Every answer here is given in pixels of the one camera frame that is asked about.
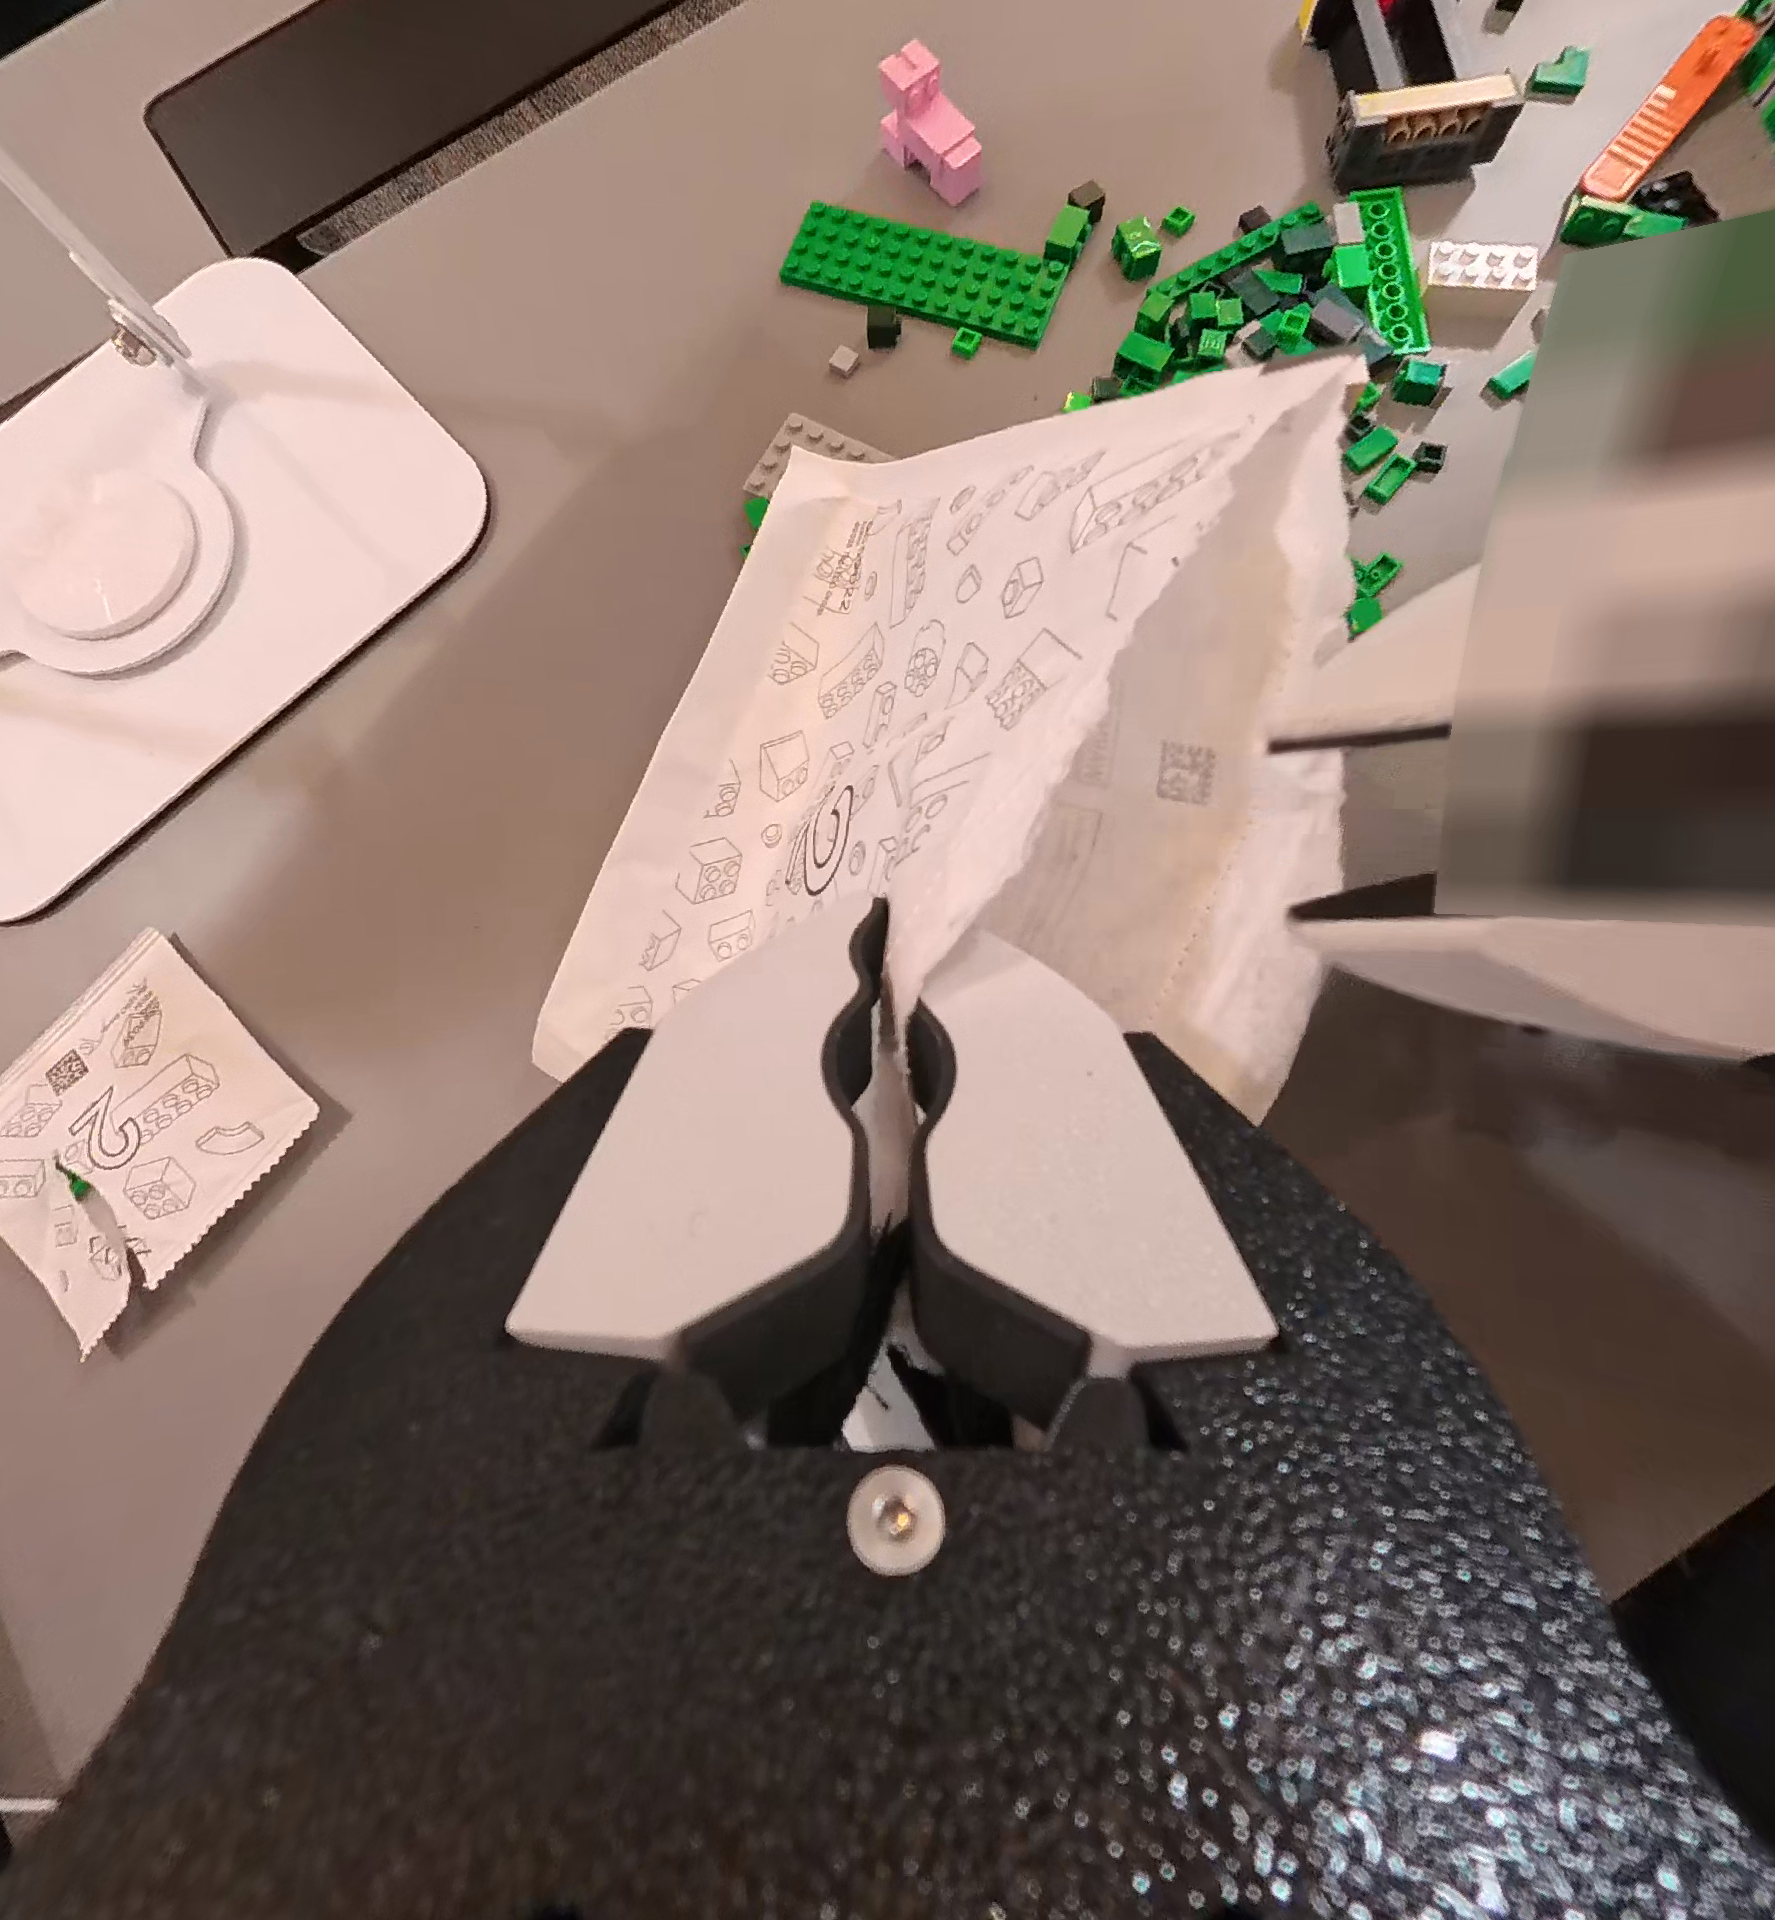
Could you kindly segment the black grey toy brick build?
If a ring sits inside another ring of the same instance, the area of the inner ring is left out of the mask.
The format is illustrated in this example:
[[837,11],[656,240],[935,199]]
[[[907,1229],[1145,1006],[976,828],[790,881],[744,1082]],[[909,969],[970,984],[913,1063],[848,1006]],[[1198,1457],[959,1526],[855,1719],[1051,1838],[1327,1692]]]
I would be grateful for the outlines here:
[[1301,36],[1332,64],[1323,151],[1340,193],[1464,180],[1497,159],[1526,105],[1452,0],[1307,0]]

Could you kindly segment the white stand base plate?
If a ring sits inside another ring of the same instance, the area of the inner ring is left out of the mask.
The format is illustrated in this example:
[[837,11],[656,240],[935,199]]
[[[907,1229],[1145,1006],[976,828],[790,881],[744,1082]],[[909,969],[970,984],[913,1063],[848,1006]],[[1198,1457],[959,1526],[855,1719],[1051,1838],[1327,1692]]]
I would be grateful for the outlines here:
[[451,577],[477,461],[289,268],[159,306],[0,424],[0,924],[100,870]]

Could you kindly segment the green toy brick baseplate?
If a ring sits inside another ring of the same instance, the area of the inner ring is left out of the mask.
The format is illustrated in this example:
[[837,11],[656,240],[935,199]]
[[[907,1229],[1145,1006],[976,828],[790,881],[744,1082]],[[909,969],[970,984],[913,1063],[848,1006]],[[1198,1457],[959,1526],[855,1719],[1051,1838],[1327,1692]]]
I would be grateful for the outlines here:
[[1039,347],[1067,286],[1067,261],[816,199],[776,283],[827,303],[890,306],[949,330]]

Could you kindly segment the pile of green toy bricks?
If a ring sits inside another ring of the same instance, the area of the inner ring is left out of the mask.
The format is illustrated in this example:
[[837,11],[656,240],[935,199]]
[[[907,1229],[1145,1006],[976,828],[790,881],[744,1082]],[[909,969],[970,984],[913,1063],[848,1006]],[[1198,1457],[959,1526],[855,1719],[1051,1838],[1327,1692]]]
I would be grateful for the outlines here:
[[1067,415],[1145,398],[1239,362],[1359,353],[1361,380],[1340,415],[1340,487],[1350,508],[1387,508],[1401,487],[1440,479],[1450,442],[1431,424],[1452,394],[1431,313],[1519,306],[1422,295],[1427,244],[1407,193],[1371,187],[1332,205],[1241,212],[1239,240],[1153,283],[1111,367],[1064,398]]

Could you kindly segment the small torn printed paper bag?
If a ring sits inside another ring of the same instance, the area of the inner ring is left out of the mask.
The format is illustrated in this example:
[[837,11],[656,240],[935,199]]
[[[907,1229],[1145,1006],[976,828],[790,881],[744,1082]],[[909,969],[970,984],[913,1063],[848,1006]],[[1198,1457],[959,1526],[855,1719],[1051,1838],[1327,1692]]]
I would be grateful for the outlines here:
[[318,1111],[179,945],[139,932],[0,1071],[0,1243],[93,1359]]

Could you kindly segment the white toy brick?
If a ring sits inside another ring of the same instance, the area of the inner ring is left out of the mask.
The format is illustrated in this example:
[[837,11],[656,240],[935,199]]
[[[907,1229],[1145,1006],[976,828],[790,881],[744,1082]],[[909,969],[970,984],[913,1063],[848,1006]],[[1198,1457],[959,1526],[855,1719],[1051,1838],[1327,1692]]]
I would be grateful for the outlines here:
[[1539,290],[1545,254],[1533,244],[1431,240],[1422,295],[1434,303],[1519,306]]

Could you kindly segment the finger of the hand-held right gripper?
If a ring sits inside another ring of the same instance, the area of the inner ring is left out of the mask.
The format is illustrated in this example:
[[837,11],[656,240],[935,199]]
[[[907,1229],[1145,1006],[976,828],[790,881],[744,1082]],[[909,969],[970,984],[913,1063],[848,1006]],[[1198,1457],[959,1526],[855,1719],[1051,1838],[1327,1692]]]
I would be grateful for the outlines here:
[[1431,582],[1323,660],[1301,666],[1265,721],[1265,753],[1446,739],[1483,563]]
[[1434,915],[1431,885],[1307,896],[1287,924],[1327,969],[1467,1017],[1775,1063],[1775,928]]

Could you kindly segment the orange brick separator tool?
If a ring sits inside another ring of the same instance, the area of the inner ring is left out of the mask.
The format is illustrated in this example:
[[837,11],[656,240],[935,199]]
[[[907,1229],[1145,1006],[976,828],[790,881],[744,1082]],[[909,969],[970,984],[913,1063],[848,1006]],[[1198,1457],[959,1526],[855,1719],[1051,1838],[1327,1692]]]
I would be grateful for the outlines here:
[[1664,151],[1692,130],[1700,106],[1754,51],[1759,25],[1726,11],[1700,25],[1686,53],[1648,90],[1637,111],[1609,135],[1576,180],[1579,199],[1629,204]]

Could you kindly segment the grey toy brick plate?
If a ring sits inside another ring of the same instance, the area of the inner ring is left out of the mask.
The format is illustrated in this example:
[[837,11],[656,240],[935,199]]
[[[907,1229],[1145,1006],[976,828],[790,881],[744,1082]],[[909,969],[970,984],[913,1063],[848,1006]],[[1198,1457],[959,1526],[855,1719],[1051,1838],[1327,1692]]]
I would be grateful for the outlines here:
[[892,464],[892,451],[882,451],[855,435],[845,435],[818,418],[787,415],[775,437],[761,446],[757,464],[744,475],[748,501],[771,501],[795,451],[810,451],[837,464]]

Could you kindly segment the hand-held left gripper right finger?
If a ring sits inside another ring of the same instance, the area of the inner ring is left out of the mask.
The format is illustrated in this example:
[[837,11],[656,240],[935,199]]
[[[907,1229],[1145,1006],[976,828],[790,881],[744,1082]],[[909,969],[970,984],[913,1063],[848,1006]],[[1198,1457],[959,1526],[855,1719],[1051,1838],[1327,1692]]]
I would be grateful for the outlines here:
[[935,969],[907,1023],[909,1314],[1047,1431],[1083,1381],[1280,1337],[1120,1024],[1051,969]]

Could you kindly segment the large printed white paper bag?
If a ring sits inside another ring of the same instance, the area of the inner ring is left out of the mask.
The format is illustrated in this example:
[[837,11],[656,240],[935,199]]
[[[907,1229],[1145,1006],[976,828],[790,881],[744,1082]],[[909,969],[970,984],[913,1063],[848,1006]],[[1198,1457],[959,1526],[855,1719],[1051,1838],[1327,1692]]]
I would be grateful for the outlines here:
[[991,932],[1265,1116],[1323,977],[1287,906],[1340,854],[1336,759],[1265,739],[1344,647],[1355,386],[1287,356],[899,464],[795,446],[534,1063],[887,896],[892,1012]]

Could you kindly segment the pink toy brick pig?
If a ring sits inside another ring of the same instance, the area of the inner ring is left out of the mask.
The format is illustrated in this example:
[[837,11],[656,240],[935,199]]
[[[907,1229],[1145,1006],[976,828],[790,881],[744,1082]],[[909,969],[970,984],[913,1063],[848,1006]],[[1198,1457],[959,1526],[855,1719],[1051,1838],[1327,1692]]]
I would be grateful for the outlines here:
[[902,169],[920,169],[949,205],[970,204],[985,180],[985,148],[976,122],[949,100],[939,56],[909,36],[877,62],[877,84],[887,93],[882,148]]

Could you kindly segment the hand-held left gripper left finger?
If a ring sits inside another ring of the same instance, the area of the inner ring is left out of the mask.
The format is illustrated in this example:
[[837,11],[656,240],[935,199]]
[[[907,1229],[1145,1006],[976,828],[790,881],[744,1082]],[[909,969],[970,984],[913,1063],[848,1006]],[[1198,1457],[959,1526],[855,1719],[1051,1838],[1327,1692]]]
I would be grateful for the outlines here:
[[887,896],[787,928],[649,1033],[505,1331],[706,1379],[748,1424],[825,1379],[868,1293]]

